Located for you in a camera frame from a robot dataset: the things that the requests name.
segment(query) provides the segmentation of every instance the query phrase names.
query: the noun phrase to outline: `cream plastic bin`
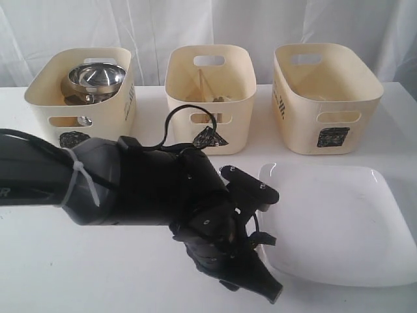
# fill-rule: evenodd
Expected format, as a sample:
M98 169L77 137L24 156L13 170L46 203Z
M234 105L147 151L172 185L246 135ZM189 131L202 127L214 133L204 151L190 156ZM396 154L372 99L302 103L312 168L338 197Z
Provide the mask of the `cream plastic bin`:
M275 51L272 106L286 146L303 155L354 150L384 89L364 62L338 44Z
M58 53L46 64L25 92L25 100L41 124L46 139L55 145L61 135L80 132L90 137L117 140L129 135L136 110L131 53L123 48L77 48ZM113 59L126 70L116 95L97 103L79 106L65 104L65 78L71 68L85 60ZM86 116L93 124L77 126L77 117Z
M209 61L224 59L220 65L196 65L196 57ZM207 109L217 118L217 134L208 155L230 155L244 148L248 139L256 78L249 53L230 45L185 46L175 50L169 60L165 91L172 111L192 103ZM219 98L225 102L213 102ZM208 115L197 109L185 109L173 116L178 142L198 145L209 133Z

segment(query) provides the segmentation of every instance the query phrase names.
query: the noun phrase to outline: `square plate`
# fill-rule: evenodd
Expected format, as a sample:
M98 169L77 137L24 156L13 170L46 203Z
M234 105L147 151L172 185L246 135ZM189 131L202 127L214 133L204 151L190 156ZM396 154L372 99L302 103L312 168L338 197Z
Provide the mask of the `square plate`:
M417 247L384 177L371 168L266 164L259 179L280 200L259 213L268 264L343 286L417 282Z

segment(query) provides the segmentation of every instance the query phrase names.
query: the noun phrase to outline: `robotic arm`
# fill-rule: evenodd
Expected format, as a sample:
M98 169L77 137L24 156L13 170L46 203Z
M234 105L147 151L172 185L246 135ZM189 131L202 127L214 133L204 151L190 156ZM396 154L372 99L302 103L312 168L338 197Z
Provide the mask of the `robotic arm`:
M275 238L259 231L256 219L256 231L246 233L256 210L278 201L274 189L233 166L221 169L225 185L190 143L149 149L130 137L91 138L72 152L0 130L0 205L62 206L80 225L169 226L199 271L229 290L244 288L275 303L282 285L254 250ZM99 205L86 176L74 178L79 162L93 178Z

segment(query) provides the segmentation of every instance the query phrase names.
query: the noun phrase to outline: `white curtain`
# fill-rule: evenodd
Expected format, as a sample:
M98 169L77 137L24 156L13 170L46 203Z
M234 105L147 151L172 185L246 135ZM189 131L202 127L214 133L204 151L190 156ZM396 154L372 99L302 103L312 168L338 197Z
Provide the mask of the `white curtain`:
M295 42L354 50L382 81L417 98L416 0L0 0L0 86L27 86L56 53L121 46L136 85L163 85L170 53L235 44L270 83L273 52Z

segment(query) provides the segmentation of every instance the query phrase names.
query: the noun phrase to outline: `metal bowl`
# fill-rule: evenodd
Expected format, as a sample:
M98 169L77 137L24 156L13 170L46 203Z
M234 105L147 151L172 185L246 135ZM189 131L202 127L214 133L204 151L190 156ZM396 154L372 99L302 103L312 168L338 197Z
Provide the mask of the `metal bowl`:
M86 95L116 93L126 71L111 63L84 63L74 67L68 73L70 87Z

